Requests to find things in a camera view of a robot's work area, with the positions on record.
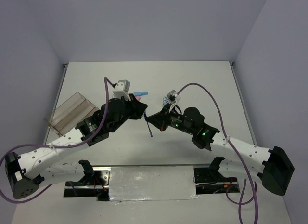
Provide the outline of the blue pen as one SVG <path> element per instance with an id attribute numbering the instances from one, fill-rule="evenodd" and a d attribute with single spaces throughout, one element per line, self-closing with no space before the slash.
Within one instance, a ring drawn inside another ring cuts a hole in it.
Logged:
<path id="1" fill-rule="evenodd" d="M 149 130 L 150 137 L 152 138 L 153 137 L 153 133 L 152 133 L 152 130 L 150 128 L 148 120 L 146 120 L 146 123 L 147 123 L 147 127 L 148 127 L 148 130 Z"/>

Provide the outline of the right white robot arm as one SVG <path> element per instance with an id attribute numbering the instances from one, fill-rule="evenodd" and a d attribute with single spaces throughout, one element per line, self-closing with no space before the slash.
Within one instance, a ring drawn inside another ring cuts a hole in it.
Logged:
<path id="1" fill-rule="evenodd" d="M 209 150 L 214 156 L 209 170 L 212 180 L 251 177 L 268 191 L 285 195 L 295 168 L 282 148 L 259 147 L 224 136 L 220 130 L 206 124 L 204 116 L 195 107 L 185 109 L 183 114 L 170 112 L 164 107 L 146 120 L 160 131 L 172 127 L 190 134 L 199 149 Z"/>

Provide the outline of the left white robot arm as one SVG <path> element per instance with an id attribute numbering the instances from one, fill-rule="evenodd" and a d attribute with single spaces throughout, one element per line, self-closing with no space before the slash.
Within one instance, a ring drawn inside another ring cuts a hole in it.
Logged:
<path id="1" fill-rule="evenodd" d="M 91 184 L 95 178 L 93 167 L 87 160 L 71 164 L 59 164 L 65 157 L 85 150 L 109 137 L 128 119 L 142 118 L 147 104 L 138 101 L 133 94 L 130 99 L 112 98 L 100 110 L 79 122 L 62 137 L 35 149 L 17 154 L 14 151 L 4 157 L 14 201 L 32 195 L 41 186 L 63 181 L 80 181 Z"/>

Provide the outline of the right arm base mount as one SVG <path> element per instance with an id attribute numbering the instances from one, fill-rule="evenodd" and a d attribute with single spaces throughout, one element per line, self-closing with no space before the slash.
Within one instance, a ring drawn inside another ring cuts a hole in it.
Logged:
<path id="1" fill-rule="evenodd" d="M 238 181 L 234 177 L 224 177 L 218 172 L 225 158 L 216 157 L 209 166 L 194 168 L 193 182 L 197 195 L 239 193 Z"/>

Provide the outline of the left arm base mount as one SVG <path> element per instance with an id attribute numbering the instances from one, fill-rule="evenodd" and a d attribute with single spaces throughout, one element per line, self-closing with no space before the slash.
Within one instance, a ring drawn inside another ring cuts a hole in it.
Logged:
<path id="1" fill-rule="evenodd" d="M 64 198 L 94 197 L 97 201 L 109 201 L 109 181 L 111 170 L 104 167 L 93 167 L 89 161 L 78 162 L 84 173 L 76 182 L 66 182 Z"/>

